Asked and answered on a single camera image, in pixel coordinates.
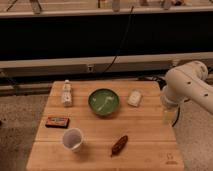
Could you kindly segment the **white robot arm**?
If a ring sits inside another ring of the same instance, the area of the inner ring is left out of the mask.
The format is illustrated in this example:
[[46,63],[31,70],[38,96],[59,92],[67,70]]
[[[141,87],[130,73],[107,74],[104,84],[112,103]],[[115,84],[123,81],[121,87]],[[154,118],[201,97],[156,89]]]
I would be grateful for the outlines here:
[[185,99],[194,101],[213,115],[213,86],[205,82],[207,77],[208,68],[200,61],[176,66],[166,73],[166,85],[160,96],[164,124],[175,123]]

